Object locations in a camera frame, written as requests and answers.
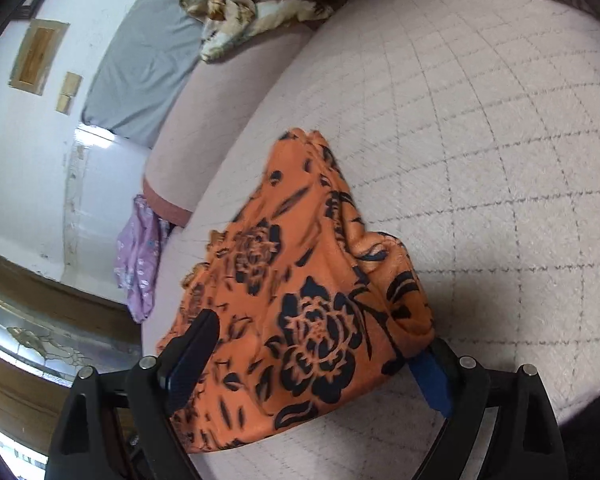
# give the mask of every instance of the wooden panel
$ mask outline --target wooden panel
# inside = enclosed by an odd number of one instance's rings
[[[22,65],[20,81],[30,85],[35,84],[44,70],[45,53],[56,32],[51,28],[37,29],[31,40],[31,47]]]

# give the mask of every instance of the light switch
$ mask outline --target light switch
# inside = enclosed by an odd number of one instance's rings
[[[60,93],[69,95],[71,97],[75,96],[78,93],[78,88],[80,88],[81,82],[81,75],[74,74],[73,72],[67,72],[66,76],[64,76],[64,84],[62,85]]]
[[[58,98],[58,106],[56,106],[56,112],[60,112],[61,114],[69,115],[69,111],[71,109],[71,96],[60,94]]]

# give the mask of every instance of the orange floral cloth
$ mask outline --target orange floral cloth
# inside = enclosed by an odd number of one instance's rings
[[[287,132],[260,186],[211,238],[157,347],[202,309],[218,314],[218,345],[172,418],[187,452],[241,446],[330,412],[433,339],[404,245],[365,231],[319,132]]]

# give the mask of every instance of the purple cloth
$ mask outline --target purple cloth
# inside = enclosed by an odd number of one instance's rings
[[[118,287],[126,290],[126,305],[136,323],[142,323],[154,309],[155,280],[169,231],[169,222],[153,212],[144,196],[137,195],[131,218],[118,236],[114,268]]]

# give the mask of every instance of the black clamp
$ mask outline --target black clamp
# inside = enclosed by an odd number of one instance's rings
[[[54,431],[45,480],[199,480],[169,417],[186,405],[218,337],[218,316],[203,310],[160,357],[123,372],[80,370]],[[498,416],[478,480],[567,480],[558,425],[535,367],[487,370],[472,357],[458,358],[441,339],[427,351],[448,379],[453,409],[413,480],[458,480],[492,407]],[[131,410],[133,448],[118,408]]]

